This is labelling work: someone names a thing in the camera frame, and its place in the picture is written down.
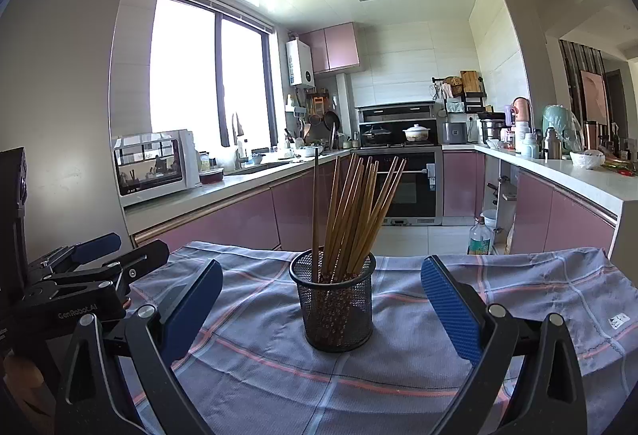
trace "window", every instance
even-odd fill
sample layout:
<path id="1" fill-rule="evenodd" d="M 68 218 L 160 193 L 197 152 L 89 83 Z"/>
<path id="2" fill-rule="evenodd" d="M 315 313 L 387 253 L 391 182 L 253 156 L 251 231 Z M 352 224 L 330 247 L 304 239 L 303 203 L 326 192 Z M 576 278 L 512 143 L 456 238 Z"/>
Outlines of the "window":
<path id="1" fill-rule="evenodd" d="M 180 0 L 158 0 L 151 42 L 153 132 L 189 129 L 197 150 L 276 143 L 268 34 Z"/>

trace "countertop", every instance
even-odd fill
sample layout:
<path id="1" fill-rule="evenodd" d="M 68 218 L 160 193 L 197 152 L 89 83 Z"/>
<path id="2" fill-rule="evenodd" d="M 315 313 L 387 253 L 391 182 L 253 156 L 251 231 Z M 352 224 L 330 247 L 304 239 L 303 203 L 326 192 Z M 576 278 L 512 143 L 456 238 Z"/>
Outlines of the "countertop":
<path id="1" fill-rule="evenodd" d="M 340 156 L 349 154 L 349 150 L 340 150 L 323 154 L 319 163 L 328 163 Z M 124 209 L 124 218 L 129 235 L 134 235 L 158 224 L 184 215 L 184 213 L 201 209 L 222 199 L 261 187 L 272 181 L 279 180 L 313 166 L 314 158 L 302 158 L 291 161 L 287 165 L 280 165 L 254 174 L 228 175 L 219 183 L 202 185 L 185 191 L 156 197 L 149 201 L 130 205 Z"/>
<path id="2" fill-rule="evenodd" d="M 638 203 L 638 177 L 628 177 L 598 167 L 577 169 L 571 160 L 535 160 L 512 154 L 509 150 L 490 149 L 475 143 L 443 145 L 443 150 L 476 150 L 538 174 L 579 194 L 620 217 L 623 205 Z"/>

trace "large plastic bottle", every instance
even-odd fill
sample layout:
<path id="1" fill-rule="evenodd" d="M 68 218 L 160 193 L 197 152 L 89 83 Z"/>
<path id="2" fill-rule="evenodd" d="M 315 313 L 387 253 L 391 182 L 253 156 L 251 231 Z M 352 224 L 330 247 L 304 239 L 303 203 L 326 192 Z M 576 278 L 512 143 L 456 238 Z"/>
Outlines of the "large plastic bottle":
<path id="1" fill-rule="evenodd" d="M 477 221 L 476 225 L 470 229 L 468 255 L 489 255 L 489 247 L 492 244 L 492 231 L 485 226 L 483 217 L 478 217 Z"/>

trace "gray cloth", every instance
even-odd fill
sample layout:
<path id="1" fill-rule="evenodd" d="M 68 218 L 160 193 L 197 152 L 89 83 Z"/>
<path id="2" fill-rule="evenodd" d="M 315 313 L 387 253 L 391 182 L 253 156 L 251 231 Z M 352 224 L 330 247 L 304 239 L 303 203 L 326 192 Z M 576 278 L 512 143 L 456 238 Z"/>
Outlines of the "gray cloth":
<path id="1" fill-rule="evenodd" d="M 217 435 L 427 434 L 470 371 L 420 285 L 423 257 L 379 257 L 372 276 L 374 332 L 344 354 L 313 349 L 304 337 L 295 253 L 193 242 L 167 266 L 135 282 L 133 308 L 215 258 L 224 285 L 189 355 L 173 364 Z M 587 397 L 589 433 L 601 433 L 638 380 L 638 291 L 599 249 L 537 255 L 442 256 L 452 275 L 515 316 L 566 320 Z M 628 316 L 613 329 L 610 319 Z M 515 358 L 484 426 L 498 424 L 522 358 Z M 125 373 L 148 428 L 160 433 L 132 366 Z"/>

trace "black mesh cup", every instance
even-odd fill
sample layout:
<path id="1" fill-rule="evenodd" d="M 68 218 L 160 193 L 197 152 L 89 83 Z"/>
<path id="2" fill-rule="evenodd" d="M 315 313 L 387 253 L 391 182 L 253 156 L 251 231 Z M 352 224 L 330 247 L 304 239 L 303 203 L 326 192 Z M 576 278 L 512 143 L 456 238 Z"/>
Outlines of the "black mesh cup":
<path id="1" fill-rule="evenodd" d="M 319 249 L 319 262 L 323 247 Z M 290 263 L 288 273 L 297 284 L 305 337 L 313 347 L 326 352 L 346 352 L 360 347 L 372 335 L 371 276 L 376 261 L 372 253 L 361 273 L 337 284 L 312 282 L 312 250 Z"/>

